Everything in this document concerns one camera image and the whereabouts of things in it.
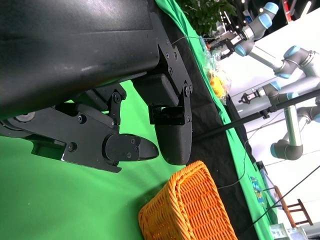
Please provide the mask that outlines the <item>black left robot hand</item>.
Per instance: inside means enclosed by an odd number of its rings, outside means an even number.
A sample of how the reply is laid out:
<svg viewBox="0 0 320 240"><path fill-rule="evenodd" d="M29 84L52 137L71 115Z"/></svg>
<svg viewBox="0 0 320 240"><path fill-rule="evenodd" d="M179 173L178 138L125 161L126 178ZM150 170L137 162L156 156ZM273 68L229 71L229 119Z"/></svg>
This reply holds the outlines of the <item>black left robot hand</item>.
<svg viewBox="0 0 320 240"><path fill-rule="evenodd" d="M34 155L118 173L185 165L192 81L146 0L3 0L0 134Z"/></svg>

